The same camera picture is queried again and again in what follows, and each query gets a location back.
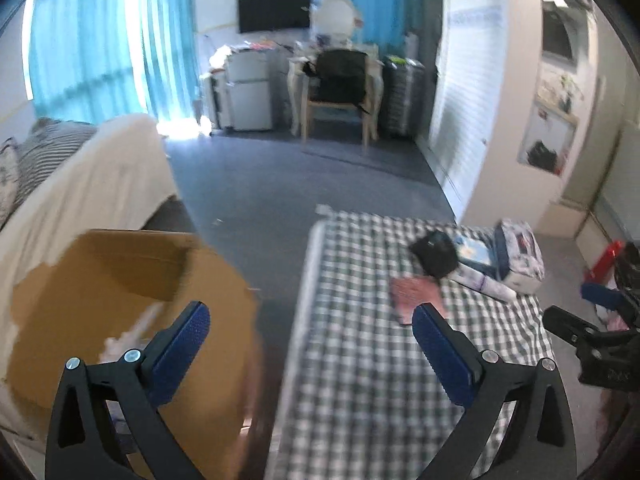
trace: door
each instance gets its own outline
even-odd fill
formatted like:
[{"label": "door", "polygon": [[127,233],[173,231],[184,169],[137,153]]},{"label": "door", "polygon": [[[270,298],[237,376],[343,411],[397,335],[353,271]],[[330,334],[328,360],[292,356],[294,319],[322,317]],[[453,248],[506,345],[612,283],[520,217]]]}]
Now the door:
[{"label": "door", "polygon": [[232,83],[268,79],[267,55],[257,50],[238,52],[226,58],[226,79]]},{"label": "door", "polygon": [[[638,73],[613,27],[598,7],[598,83],[582,151],[562,198],[587,209],[607,171],[625,118],[636,113]],[[632,104],[625,110],[625,101]]]},{"label": "door", "polygon": [[504,73],[505,0],[443,0],[439,80],[430,132],[417,139],[456,220],[476,186]]},{"label": "door", "polygon": [[640,240],[640,128],[627,123],[594,206],[596,218],[612,239]]},{"label": "door", "polygon": [[268,81],[229,83],[228,95],[235,130],[271,130]]}]

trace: floor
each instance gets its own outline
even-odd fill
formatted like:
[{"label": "floor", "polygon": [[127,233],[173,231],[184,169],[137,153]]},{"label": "floor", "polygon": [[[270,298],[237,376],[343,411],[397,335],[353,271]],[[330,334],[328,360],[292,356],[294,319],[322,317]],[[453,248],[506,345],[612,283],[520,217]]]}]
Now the floor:
[{"label": "floor", "polygon": [[[195,231],[235,266],[261,302],[264,398],[242,479],[262,477],[294,315],[308,232],[318,204],[381,215],[452,221],[433,173],[412,142],[382,139],[363,154],[353,124],[317,122],[304,149],[286,131],[167,140],[183,202],[169,202],[147,228]],[[584,261],[572,240],[538,237],[546,278],[538,297],[598,323],[578,287]],[[600,390],[578,383],[574,349],[555,336],[578,471],[596,454]]]},{"label": "floor", "polygon": [[[536,236],[545,261],[545,281],[538,290],[542,308],[557,305],[602,327],[591,303],[580,297],[585,262],[573,240]],[[578,472],[590,465],[598,452],[596,420],[600,413],[602,388],[578,382],[580,362],[575,348],[550,334],[556,362],[564,384],[574,422]]]}]

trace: white closet door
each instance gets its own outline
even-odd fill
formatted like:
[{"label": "white closet door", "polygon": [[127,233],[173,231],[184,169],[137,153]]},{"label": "white closet door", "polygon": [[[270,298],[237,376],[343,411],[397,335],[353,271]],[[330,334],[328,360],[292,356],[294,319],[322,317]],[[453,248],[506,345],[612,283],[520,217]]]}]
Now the white closet door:
[{"label": "white closet door", "polygon": [[502,0],[444,0],[441,72],[429,138],[432,168],[462,217],[491,140],[504,74]]}]

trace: wooden chair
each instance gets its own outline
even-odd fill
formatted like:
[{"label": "wooden chair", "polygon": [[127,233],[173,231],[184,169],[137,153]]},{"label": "wooden chair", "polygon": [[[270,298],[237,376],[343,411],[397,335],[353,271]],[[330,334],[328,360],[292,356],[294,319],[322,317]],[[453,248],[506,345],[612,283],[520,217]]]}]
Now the wooden chair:
[{"label": "wooden chair", "polygon": [[[302,110],[301,110],[301,122],[302,122],[302,143],[303,145],[306,143],[306,140],[309,137],[309,133],[312,128],[313,121],[313,108],[339,108],[341,110],[357,110],[356,107],[352,103],[331,103],[326,101],[317,101],[312,99],[310,92],[310,78],[308,76],[304,76],[303,87],[302,87]],[[371,134],[371,112],[372,112],[372,88],[370,77],[367,75],[365,79],[365,90],[366,94],[364,97],[364,101],[361,102],[360,106],[366,110],[367,113],[361,112],[362,116],[362,146],[364,150],[369,146],[369,137]]]}]

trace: red book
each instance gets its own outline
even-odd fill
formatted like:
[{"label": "red book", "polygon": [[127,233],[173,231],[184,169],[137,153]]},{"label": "red book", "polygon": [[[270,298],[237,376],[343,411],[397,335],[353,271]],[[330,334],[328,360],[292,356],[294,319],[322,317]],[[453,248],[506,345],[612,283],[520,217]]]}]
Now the red book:
[{"label": "red book", "polygon": [[401,325],[411,325],[415,307],[423,303],[431,303],[442,317],[448,316],[442,306],[440,286],[427,276],[392,278],[391,297]]}]

